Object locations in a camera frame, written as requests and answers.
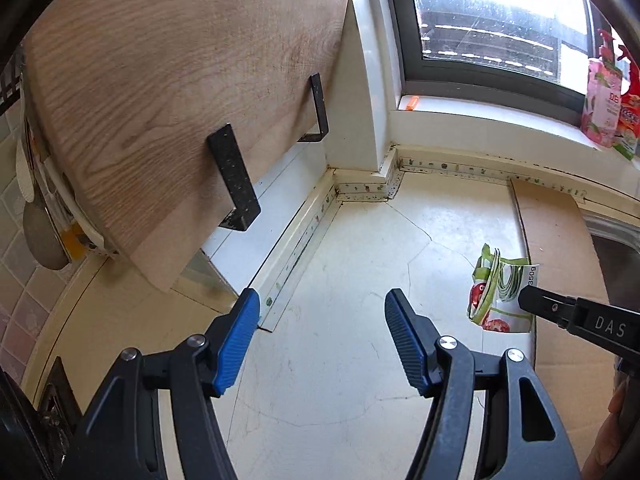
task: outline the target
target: dish soap bottle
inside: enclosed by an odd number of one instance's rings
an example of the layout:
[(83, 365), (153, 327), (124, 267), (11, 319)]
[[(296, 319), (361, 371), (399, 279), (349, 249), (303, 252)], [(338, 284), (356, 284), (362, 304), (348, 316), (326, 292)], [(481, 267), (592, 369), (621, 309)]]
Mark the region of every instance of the dish soap bottle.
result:
[(626, 46), (620, 45), (622, 56), (618, 58), (629, 60), (629, 90), (621, 98), (620, 118), (613, 147), (628, 160), (633, 160), (640, 137), (640, 72), (636, 62), (629, 54)]
[(622, 72), (615, 65), (613, 36), (601, 28), (598, 32), (604, 45), (600, 47), (600, 59), (589, 60), (587, 95), (580, 129), (593, 142), (610, 148), (620, 115)]

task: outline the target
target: pink soap bottle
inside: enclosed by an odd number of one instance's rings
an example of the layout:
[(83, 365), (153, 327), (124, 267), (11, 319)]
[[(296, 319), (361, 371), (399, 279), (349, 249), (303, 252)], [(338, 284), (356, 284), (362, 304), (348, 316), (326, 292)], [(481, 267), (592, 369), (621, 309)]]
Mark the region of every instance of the pink soap bottle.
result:
[(604, 45), (600, 59), (589, 60), (587, 95), (580, 129), (593, 142), (610, 148), (613, 145), (620, 115), (622, 72), (615, 65), (613, 36), (599, 29)]

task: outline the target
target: white wall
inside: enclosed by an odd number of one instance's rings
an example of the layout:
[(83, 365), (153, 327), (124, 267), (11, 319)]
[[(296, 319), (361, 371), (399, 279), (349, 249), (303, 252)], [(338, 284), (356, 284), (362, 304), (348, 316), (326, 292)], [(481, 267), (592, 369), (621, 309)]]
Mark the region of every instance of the white wall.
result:
[(598, 146), (578, 128), (529, 112), (452, 99), (421, 98), (420, 108), (391, 112), (392, 142), (537, 164), (640, 198), (638, 162)]
[(395, 39), (387, 41), (385, 23), (391, 26), (386, 0), (349, 0), (326, 98), (332, 168), (377, 171), (388, 150), (388, 112), (398, 107), (400, 88), (399, 65), (390, 62), (398, 55)]

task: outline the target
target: sink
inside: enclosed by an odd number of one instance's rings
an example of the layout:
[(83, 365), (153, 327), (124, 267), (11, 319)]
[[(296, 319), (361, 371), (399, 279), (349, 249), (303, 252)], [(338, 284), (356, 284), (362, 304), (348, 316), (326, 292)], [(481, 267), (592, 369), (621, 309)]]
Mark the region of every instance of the sink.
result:
[(600, 260), (609, 303), (640, 312), (640, 228), (594, 213), (584, 215)]

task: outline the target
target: orange object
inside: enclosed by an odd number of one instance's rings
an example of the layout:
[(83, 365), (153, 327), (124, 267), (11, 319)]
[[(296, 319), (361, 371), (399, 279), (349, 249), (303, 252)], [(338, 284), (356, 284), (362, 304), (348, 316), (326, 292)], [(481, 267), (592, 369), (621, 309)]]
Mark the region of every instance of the orange object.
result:
[(411, 99), (409, 99), (409, 103), (407, 104), (405, 109), (413, 112), (415, 110), (415, 107), (417, 107), (419, 100), (420, 98), (417, 95), (412, 96)]
[(70, 230), (60, 233), (60, 239), (72, 260), (79, 260), (86, 253), (86, 247), (78, 240), (78, 235), (82, 234), (84, 233), (77, 222), (73, 222)]

